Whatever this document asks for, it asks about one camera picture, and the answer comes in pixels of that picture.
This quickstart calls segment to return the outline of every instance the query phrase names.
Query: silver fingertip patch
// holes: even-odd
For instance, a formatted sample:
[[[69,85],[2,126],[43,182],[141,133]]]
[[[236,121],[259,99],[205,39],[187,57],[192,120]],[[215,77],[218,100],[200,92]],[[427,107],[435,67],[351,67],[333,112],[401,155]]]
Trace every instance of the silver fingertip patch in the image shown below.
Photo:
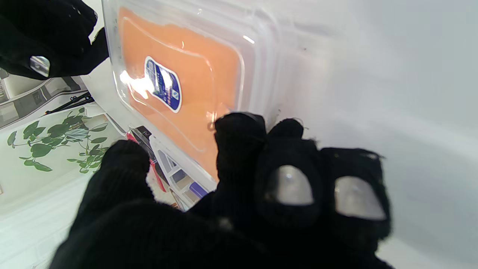
[[[307,176],[297,167],[283,165],[269,178],[265,199],[283,205],[305,206],[314,203]]]
[[[43,56],[32,56],[30,57],[30,68],[47,78],[50,74],[50,60]]]
[[[335,181],[335,210],[347,217],[366,220],[382,221],[387,218],[370,184],[352,176]]]

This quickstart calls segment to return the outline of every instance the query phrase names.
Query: salmon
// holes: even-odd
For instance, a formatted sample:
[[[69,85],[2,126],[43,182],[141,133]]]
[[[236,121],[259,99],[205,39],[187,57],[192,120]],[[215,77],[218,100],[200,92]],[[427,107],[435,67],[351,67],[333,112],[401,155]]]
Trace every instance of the salmon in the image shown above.
[[[118,28],[132,80],[148,79],[145,61],[149,58],[174,74],[180,85],[176,111],[168,105],[171,96],[163,99],[141,83],[129,84],[130,105],[218,181],[213,122],[235,106],[238,53],[192,30],[147,21],[126,8],[120,9]]]

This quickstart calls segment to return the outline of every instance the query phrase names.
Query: green leaf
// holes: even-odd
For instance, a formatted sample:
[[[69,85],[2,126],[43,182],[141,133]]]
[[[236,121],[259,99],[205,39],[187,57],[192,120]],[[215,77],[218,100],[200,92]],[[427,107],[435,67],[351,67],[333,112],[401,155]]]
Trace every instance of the green leaf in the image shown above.
[[[44,139],[42,139],[42,142],[43,142],[44,144],[48,144],[48,143],[50,143],[52,140],[53,140],[53,139],[52,139],[51,137],[47,136],[47,137],[45,137]]]
[[[48,133],[52,138],[57,138],[64,135],[69,128],[70,126],[67,124],[57,124],[50,127],[50,129],[48,129]]]
[[[40,135],[41,133],[43,133],[43,130],[45,130],[45,127],[38,127],[35,129],[35,131],[33,131],[33,135],[34,136]]]
[[[93,129],[91,129],[90,131],[91,132],[101,132],[101,131],[104,131],[107,126],[108,126],[108,123],[102,123],[102,124],[94,127]]]
[[[69,138],[84,139],[88,135],[88,130],[85,129],[73,129],[65,133]]]
[[[16,136],[17,136],[17,131],[10,134],[10,136],[8,137],[8,140],[7,140],[7,144],[9,146],[13,145],[13,142],[15,142]]]
[[[36,121],[32,124],[30,124],[29,126],[27,126],[25,128],[25,130],[23,131],[23,138],[24,139],[27,139],[29,136],[31,136],[33,134],[33,132],[35,131],[36,127],[38,126],[38,123],[40,121]]]
[[[63,124],[68,124],[70,120],[72,120],[75,116],[67,117],[66,119],[63,120]]]
[[[35,162],[35,168],[36,168],[37,170],[44,171],[44,172],[50,172],[50,171],[52,171],[52,169],[49,168],[48,166],[43,165],[43,164],[38,163],[38,162]]]
[[[63,141],[63,138],[55,138],[51,143],[49,143],[50,146],[57,146]]]
[[[35,162],[33,160],[26,160],[23,162],[25,166],[34,166]]]
[[[101,162],[94,163],[94,164],[90,165],[89,168],[97,168],[100,164],[101,164]]]
[[[98,137],[98,138],[95,138],[93,140],[91,140],[91,143],[93,144],[99,144],[99,143],[103,143],[106,141],[106,139],[108,139],[107,137]]]
[[[32,146],[30,151],[32,152],[32,157],[33,158],[39,158],[47,155],[50,150],[52,150],[52,146],[50,145],[45,145],[45,144],[35,144]]]
[[[80,123],[82,119],[83,119],[83,116],[80,116],[80,115],[75,116],[68,124],[75,125],[77,123]]]
[[[101,154],[101,151],[97,150],[97,149],[92,149],[90,151],[90,155],[100,155]]]

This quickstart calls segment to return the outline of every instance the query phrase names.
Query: sticker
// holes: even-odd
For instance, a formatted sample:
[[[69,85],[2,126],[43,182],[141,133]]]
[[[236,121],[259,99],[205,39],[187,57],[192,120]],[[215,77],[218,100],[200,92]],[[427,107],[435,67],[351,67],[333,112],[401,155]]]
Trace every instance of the sticker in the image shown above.
[[[144,77],[149,78],[154,85],[153,96],[161,100],[171,111],[178,113],[183,94],[176,73],[148,56],[144,61]]]

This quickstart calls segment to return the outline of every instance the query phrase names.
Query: white surface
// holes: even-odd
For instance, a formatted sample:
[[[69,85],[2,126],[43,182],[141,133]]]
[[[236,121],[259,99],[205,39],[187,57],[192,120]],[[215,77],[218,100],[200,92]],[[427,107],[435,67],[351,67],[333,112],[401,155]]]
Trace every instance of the white surface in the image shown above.
[[[36,80],[31,78],[10,75],[2,80],[7,88],[10,99],[21,95],[42,84],[44,80]]]
[[[478,2],[262,3],[318,34],[299,39],[280,117],[302,119],[320,146],[386,157],[394,237],[380,255],[398,268],[476,268]],[[95,99],[119,111],[111,75],[91,77]]]

